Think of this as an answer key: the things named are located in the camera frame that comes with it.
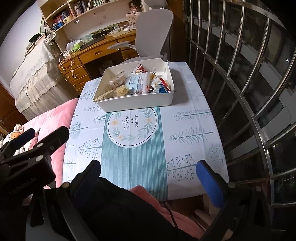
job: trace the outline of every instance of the wooden door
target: wooden door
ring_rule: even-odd
[[[23,125],[26,122],[28,120],[15,107],[14,98],[0,84],[0,127],[11,132],[16,124]]]

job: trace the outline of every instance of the wooden desk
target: wooden desk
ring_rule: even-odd
[[[132,30],[124,35],[118,37],[111,37],[105,35],[105,39],[99,41],[83,50],[78,50],[72,55],[73,64],[73,75],[75,75],[78,79],[73,78],[72,69],[71,69],[71,59],[66,61],[64,64],[59,67],[61,73],[63,73],[66,77],[66,80],[70,81],[73,84],[74,88],[78,93],[81,93],[85,83],[92,79],[89,71],[87,70],[85,64],[90,63],[93,60],[99,59],[103,56],[116,53],[118,51],[121,52],[122,59],[120,62],[128,60],[130,58],[138,57],[138,54],[135,50],[130,48],[122,48],[122,49],[107,49],[107,47],[124,41],[130,41],[131,44],[134,44],[136,38],[136,31]]]

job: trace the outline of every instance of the pink bedding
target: pink bedding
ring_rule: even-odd
[[[48,134],[61,126],[70,127],[71,120],[78,102],[77,99],[72,99],[66,103],[49,110],[23,125],[24,131],[33,128],[36,132],[39,131],[38,141],[42,140]],[[63,162],[65,155],[66,144],[62,145],[55,153],[51,155],[52,168],[56,175],[57,187],[62,184]]]

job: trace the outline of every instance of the chair backrest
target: chair backrest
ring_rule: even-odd
[[[159,55],[173,23],[168,9],[153,9],[137,19],[136,50],[140,57]]]

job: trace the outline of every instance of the plush doll face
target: plush doll face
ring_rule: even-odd
[[[10,138],[11,138],[11,140],[13,140],[13,139],[17,138],[19,135],[20,135],[19,132],[12,132],[12,133],[10,134]]]

